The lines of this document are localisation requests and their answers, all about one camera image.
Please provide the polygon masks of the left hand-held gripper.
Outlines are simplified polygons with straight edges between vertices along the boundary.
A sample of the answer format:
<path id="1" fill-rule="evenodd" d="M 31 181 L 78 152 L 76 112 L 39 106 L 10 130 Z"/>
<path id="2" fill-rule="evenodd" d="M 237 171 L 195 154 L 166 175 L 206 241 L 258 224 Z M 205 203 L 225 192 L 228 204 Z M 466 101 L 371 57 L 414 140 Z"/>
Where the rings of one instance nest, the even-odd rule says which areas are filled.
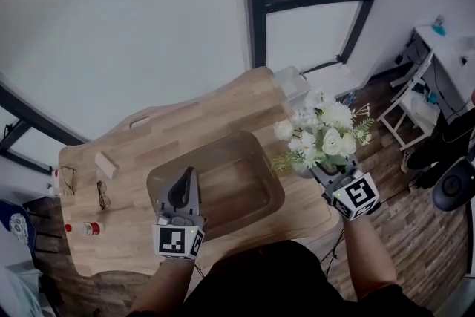
<path id="1" fill-rule="evenodd" d="M 152 226 L 154 251 L 165 258 L 195 260 L 204 241 L 205 218 L 200 215 L 200 184 L 195 168 L 179 171 L 157 202 Z"/>

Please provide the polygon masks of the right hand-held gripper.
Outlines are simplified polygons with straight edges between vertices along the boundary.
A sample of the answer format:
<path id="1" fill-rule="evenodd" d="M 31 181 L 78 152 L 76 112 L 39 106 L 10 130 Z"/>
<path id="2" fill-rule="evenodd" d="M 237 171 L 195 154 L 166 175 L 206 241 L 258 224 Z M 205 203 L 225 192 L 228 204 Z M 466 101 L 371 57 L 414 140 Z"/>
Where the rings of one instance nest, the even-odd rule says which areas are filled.
<path id="1" fill-rule="evenodd" d="M 354 154 L 348 157 L 346 174 L 338 182 L 319 164 L 313 167 L 314 178 L 328 185 L 323 196 L 330 206 L 348 221 L 367 214 L 379 201 L 379 192 L 369 173 L 363 173 Z"/>

